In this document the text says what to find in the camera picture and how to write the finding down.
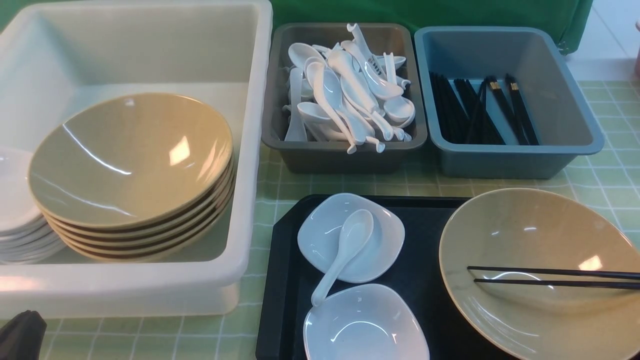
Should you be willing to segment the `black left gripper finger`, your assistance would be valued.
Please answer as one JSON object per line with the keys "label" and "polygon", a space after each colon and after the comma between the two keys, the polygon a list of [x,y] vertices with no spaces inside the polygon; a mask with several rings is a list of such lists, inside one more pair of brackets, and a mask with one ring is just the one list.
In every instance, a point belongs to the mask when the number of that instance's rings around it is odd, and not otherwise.
{"label": "black left gripper finger", "polygon": [[25,310],[0,330],[0,358],[2,360],[38,360],[47,323],[39,312]]}

